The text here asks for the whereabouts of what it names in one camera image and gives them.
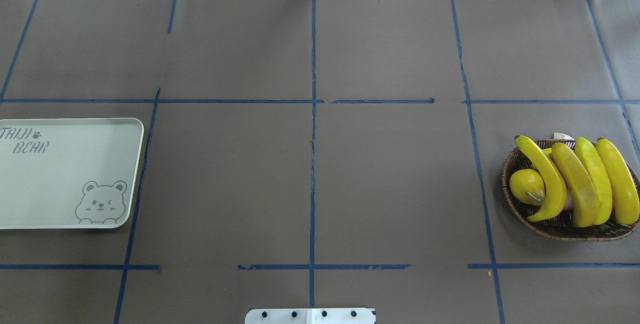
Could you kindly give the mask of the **brown wicker basket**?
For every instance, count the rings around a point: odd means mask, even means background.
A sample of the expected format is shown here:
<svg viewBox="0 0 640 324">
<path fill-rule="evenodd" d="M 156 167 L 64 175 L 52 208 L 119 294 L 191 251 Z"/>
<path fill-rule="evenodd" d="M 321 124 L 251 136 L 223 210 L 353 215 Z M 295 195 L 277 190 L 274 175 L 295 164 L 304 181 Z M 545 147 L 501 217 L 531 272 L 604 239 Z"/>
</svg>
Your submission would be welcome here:
<svg viewBox="0 0 640 324">
<path fill-rule="evenodd" d="M 555 142 L 563 142 L 569 148 L 575 151 L 575 140 L 534 140 L 537 145 L 542 149 L 542 152 L 546 157 L 548 157 L 551 162 L 553 159 L 551 157 L 552 145 Z M 635 186 L 637 189 L 637 193 L 639 194 L 639 178 L 636 173 L 630 169 L 631 175 L 633 176 L 633 180 L 635 182 Z M 610 219 L 604 224 L 593 224 L 588 227 L 576 227 L 573 224 L 573 214 L 574 214 L 574 205 L 573 198 L 567 188 L 567 197 L 566 203 L 564 205 L 563 211 L 557 217 L 553 219 L 543 220 L 537 223 L 531 223 L 528 221 L 528 216 L 535 214 L 541 206 L 533 206 L 523 203 L 515 198 L 509 188 L 509 179 L 510 176 L 515 171 L 521 169 L 534 169 L 538 173 L 540 173 L 536 167 L 518 148 L 516 145 L 514 150 L 510 152 L 510 154 L 506 157 L 505 163 L 503 164 L 503 169 L 501 173 L 501 185 L 502 185 L 502 194 L 505 199 L 505 203 L 512 214 L 526 227 L 530 228 L 535 233 L 547 237 L 549 239 L 555 240 L 563 240 L 563 241 L 611 241 L 618 240 L 624 237 L 631 235 L 634 231 L 639 227 L 639 220 L 637 220 L 634 224 L 624 225 L 618 224 L 615 221 L 615 207 L 613 204 L 613 211 L 611 213 Z"/>
</svg>

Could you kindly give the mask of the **yellow pear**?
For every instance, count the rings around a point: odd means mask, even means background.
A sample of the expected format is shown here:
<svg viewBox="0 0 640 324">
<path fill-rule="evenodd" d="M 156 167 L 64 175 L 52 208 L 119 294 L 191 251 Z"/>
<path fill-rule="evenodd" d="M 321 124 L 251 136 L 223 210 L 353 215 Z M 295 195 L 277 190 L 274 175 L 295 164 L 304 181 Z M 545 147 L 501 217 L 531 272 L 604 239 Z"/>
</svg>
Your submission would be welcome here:
<svg viewBox="0 0 640 324">
<path fill-rule="evenodd" d="M 545 199 L 546 188 L 541 174 L 534 169 L 515 171 L 509 179 L 511 193 L 519 201 L 539 207 Z"/>
</svg>

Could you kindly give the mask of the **curved left yellow banana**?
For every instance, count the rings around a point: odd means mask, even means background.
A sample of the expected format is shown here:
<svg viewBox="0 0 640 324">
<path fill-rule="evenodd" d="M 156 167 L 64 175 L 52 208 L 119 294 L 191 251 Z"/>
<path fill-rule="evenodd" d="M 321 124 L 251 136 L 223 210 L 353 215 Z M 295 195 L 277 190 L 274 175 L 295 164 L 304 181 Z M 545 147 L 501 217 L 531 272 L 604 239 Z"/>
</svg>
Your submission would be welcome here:
<svg viewBox="0 0 640 324">
<path fill-rule="evenodd" d="M 544 155 L 542 149 L 530 137 L 520 135 L 515 138 L 519 150 L 537 167 L 542 180 L 544 181 L 545 198 L 540 209 L 533 215 L 528 216 L 528 221 L 537 223 L 547 219 L 553 219 L 562 212 L 566 199 L 567 187 L 551 160 Z"/>
</svg>

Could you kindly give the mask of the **white bear print tray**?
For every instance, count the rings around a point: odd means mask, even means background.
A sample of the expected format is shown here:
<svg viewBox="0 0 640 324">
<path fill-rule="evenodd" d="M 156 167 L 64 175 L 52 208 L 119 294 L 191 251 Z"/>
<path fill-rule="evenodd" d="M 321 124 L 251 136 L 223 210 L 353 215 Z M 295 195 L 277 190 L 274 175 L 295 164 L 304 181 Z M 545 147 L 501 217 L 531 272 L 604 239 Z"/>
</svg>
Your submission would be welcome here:
<svg viewBox="0 0 640 324">
<path fill-rule="evenodd" d="M 128 220 L 145 133 L 139 119 L 1 122 L 2 229 L 114 229 Z"/>
</svg>

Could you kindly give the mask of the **white metal base plate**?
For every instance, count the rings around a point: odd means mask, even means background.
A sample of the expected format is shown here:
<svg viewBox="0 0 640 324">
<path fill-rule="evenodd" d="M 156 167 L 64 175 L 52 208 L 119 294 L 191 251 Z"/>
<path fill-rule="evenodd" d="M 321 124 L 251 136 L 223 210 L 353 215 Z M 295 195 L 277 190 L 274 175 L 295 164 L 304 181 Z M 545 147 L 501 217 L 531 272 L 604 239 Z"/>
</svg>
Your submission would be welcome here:
<svg viewBox="0 0 640 324">
<path fill-rule="evenodd" d="M 373 308 L 256 308 L 245 323 L 377 323 Z"/>
</svg>

